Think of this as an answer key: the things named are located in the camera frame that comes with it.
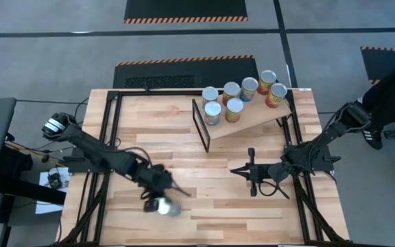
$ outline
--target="wooden board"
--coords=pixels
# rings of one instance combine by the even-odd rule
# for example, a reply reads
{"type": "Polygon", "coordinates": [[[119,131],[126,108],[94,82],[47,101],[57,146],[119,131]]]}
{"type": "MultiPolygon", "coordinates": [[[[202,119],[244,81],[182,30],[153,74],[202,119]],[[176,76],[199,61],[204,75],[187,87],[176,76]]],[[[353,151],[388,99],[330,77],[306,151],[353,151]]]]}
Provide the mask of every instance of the wooden board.
{"type": "MultiPolygon", "coordinates": [[[[222,104],[222,97],[223,95],[219,95],[217,98],[217,102],[222,106],[220,122],[216,126],[205,124],[211,140],[291,114],[286,100],[284,100],[278,108],[269,108],[265,104],[266,96],[256,93],[251,102],[243,103],[243,111],[240,120],[237,123],[230,123],[225,119],[226,107],[222,104]]],[[[196,100],[196,102],[203,118],[205,116],[205,111],[202,108],[202,99],[196,100]]]]}
{"type": "MultiPolygon", "coordinates": [[[[91,91],[86,111],[84,131],[96,137],[106,94],[106,90],[91,91]]],[[[294,97],[302,135],[307,141],[321,131],[313,95],[311,91],[294,91],[294,97]]],[[[192,196],[186,198],[168,191],[184,209],[178,218],[143,213],[141,189],[119,175],[112,175],[100,244],[301,244],[291,179],[282,183],[290,200],[280,193],[271,198],[262,195],[251,198],[249,184],[229,172],[248,162],[248,147],[256,148],[257,163],[279,162],[285,144],[283,131],[275,121],[267,122],[212,141],[216,150],[207,154],[191,118],[192,98],[123,98],[117,133],[122,141],[120,148],[136,145],[145,148],[153,162],[165,164],[192,196]]],[[[71,178],[62,212],[62,236],[76,223],[84,177],[85,174],[77,174],[71,178]]],[[[318,208],[338,234],[347,238],[335,183],[322,173],[312,180],[318,208]]],[[[96,215],[95,212],[91,220],[89,239],[93,238],[96,215]]],[[[313,227],[310,231],[314,239],[313,227]]]]}

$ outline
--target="white paper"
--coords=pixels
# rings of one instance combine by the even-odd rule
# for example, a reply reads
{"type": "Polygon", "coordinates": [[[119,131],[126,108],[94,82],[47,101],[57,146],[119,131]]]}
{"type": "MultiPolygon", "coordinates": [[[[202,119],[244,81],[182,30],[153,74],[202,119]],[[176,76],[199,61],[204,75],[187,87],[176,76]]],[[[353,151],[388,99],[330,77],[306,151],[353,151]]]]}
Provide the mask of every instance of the white paper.
{"type": "MultiPolygon", "coordinates": [[[[50,188],[48,183],[48,174],[55,174],[57,171],[59,171],[60,180],[62,181],[62,188],[60,188],[59,190],[66,193],[68,191],[69,179],[71,178],[68,173],[68,167],[53,168],[49,170],[49,172],[41,172],[39,177],[39,185],[50,188]]],[[[48,202],[38,201],[36,204],[36,214],[51,213],[63,210],[63,206],[55,204],[42,204],[48,204],[48,202]]]]}

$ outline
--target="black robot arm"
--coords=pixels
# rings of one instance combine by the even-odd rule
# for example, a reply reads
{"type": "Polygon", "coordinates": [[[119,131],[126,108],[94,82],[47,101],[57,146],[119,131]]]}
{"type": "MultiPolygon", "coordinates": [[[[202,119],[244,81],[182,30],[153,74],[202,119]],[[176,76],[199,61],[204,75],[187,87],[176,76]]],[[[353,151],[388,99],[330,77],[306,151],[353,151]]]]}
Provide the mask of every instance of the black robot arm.
{"type": "Polygon", "coordinates": [[[152,165],[149,157],[142,157],[131,152],[130,149],[115,150],[107,146],[85,133],[76,124],[75,118],[66,113],[55,113],[43,126],[42,131],[44,138],[50,141],[68,141],[81,149],[92,164],[113,170],[138,183],[145,189],[144,194],[159,197],[164,195],[166,189],[173,187],[174,181],[171,173],[163,165],[152,165]]]}
{"type": "Polygon", "coordinates": [[[272,196],[280,191],[286,198],[289,198],[280,188],[281,181],[289,175],[297,176],[301,172],[333,170],[333,163],[340,157],[330,156],[326,149],[327,145],[346,133],[362,131],[370,124],[371,117],[359,102],[347,103],[331,117],[318,137],[294,148],[287,148],[281,157],[282,162],[257,165],[254,163],[254,148],[250,148],[248,150],[250,162],[231,172],[251,181],[251,196],[257,195],[256,184],[258,184],[259,191],[264,196],[272,196]],[[266,182],[265,179],[272,179],[275,185],[266,182]],[[271,185],[274,191],[271,194],[263,193],[262,183],[271,185]]]}

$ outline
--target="tin can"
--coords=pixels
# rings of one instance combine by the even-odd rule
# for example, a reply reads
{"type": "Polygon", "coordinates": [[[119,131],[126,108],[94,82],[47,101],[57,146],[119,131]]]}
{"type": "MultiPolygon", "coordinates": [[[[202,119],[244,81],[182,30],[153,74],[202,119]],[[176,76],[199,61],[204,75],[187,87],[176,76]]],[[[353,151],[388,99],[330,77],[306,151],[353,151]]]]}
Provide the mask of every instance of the tin can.
{"type": "Polygon", "coordinates": [[[243,79],[243,82],[241,83],[240,99],[244,102],[250,102],[258,87],[259,82],[254,78],[243,79]]]}
{"type": "Polygon", "coordinates": [[[205,107],[205,104],[211,101],[217,101],[217,97],[219,96],[219,91],[213,88],[212,86],[206,87],[202,90],[202,108],[205,107]]]}
{"type": "Polygon", "coordinates": [[[260,74],[260,82],[259,82],[259,89],[257,92],[261,95],[267,95],[269,93],[269,89],[277,81],[277,75],[275,72],[271,70],[266,70],[261,72],[260,74]]]}
{"type": "Polygon", "coordinates": [[[265,103],[270,108],[277,108],[282,100],[286,97],[287,88],[281,83],[275,83],[267,94],[265,103]]]}
{"type": "Polygon", "coordinates": [[[241,111],[243,110],[243,102],[240,99],[234,98],[228,100],[226,104],[225,119],[230,123],[235,123],[240,120],[241,111]]]}
{"type": "Polygon", "coordinates": [[[222,111],[222,107],[217,102],[208,102],[205,107],[205,117],[204,121],[206,124],[210,126],[214,126],[219,123],[220,120],[220,112],[222,111]]]}
{"type": "Polygon", "coordinates": [[[240,86],[235,82],[228,82],[224,86],[224,97],[222,98],[222,103],[226,106],[228,100],[232,98],[237,98],[240,95],[240,86]]]}

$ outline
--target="gray carpet floor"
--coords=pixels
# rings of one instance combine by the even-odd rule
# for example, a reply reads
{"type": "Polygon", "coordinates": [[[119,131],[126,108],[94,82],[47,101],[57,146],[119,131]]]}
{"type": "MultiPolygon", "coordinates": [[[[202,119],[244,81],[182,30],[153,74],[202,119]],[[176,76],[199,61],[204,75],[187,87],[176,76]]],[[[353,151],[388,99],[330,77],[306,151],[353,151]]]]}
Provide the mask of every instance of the gray carpet floor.
{"type": "MultiPolygon", "coordinates": [[[[123,25],[124,0],[0,0],[0,33],[278,28],[272,0],[246,3],[247,23],[123,25]]],[[[395,1],[280,0],[280,4],[287,29],[395,27],[395,1]]],[[[287,37],[298,86],[313,89],[319,112],[334,111],[371,87],[360,46],[395,48],[395,32],[337,30],[287,37]]],[[[272,68],[289,85],[280,34],[0,38],[0,97],[80,102],[91,89],[112,87],[117,62],[236,54],[254,55],[259,70],[272,68]]],[[[71,105],[20,102],[10,132],[26,146],[42,145],[45,120],[55,112],[74,110],[71,105]]],[[[80,121],[83,113],[84,107],[77,116],[80,121]]],[[[328,117],[321,115],[323,124],[328,117]]],[[[335,166],[336,178],[351,239],[395,246],[395,139],[385,140],[384,146],[373,150],[354,134],[332,143],[331,152],[343,158],[335,166]]],[[[44,169],[35,162],[25,177],[35,180],[44,169]]],[[[59,217],[59,213],[34,215],[34,207],[14,211],[8,246],[50,244],[59,217]]]]}

